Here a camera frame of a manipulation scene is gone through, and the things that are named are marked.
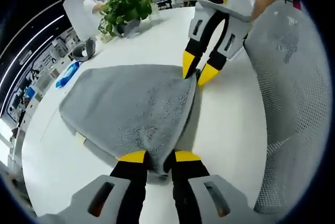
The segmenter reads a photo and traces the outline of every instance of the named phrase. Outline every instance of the white shirt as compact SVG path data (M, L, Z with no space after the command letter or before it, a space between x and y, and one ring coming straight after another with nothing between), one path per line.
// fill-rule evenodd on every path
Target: white shirt
M93 8L98 3L107 3L109 0L85 0L84 1L84 9L89 13L93 13Z

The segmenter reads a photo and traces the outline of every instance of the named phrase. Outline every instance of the round table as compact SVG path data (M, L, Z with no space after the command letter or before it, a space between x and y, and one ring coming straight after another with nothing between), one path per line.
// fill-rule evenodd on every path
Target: round table
M38 216L67 207L71 196L112 166L93 155L67 129L58 105L87 69L129 64L181 65L194 8L160 12L161 22L144 21L142 33L113 39L81 65L61 89L53 84L32 117L22 148L25 183ZM220 24L200 65L207 61L222 31ZM219 174L242 191L253 207L261 189L266 162L266 121L256 74L243 50L222 73L201 89L201 108L193 152L210 174ZM178 223L172 183L147 185L140 223Z

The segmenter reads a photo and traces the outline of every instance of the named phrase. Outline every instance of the gray towel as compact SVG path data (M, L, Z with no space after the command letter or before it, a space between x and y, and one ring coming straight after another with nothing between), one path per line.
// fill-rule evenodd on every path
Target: gray towel
M81 74L59 106L64 122L116 158L147 150L158 175L190 114L196 76L170 65L124 65Z

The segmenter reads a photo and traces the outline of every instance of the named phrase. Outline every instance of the blue object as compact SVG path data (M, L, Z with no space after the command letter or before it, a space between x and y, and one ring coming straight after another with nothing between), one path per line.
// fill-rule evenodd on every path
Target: blue object
M68 81L72 78L72 76L76 73L76 71L79 69L80 62L75 62L71 64L64 74L64 77L62 77L60 80L56 83L56 88L64 87Z
M35 91L31 87L28 87L27 90L26 90L26 94L31 99L31 98L34 97Z

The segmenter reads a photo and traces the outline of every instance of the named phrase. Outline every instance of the gray mesh chair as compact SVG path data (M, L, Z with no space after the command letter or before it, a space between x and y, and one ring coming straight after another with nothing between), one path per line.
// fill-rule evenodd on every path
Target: gray mesh chair
M267 123L266 168L254 210L279 221L299 201L322 158L331 119L330 72L315 25L292 3L270 6L244 46Z

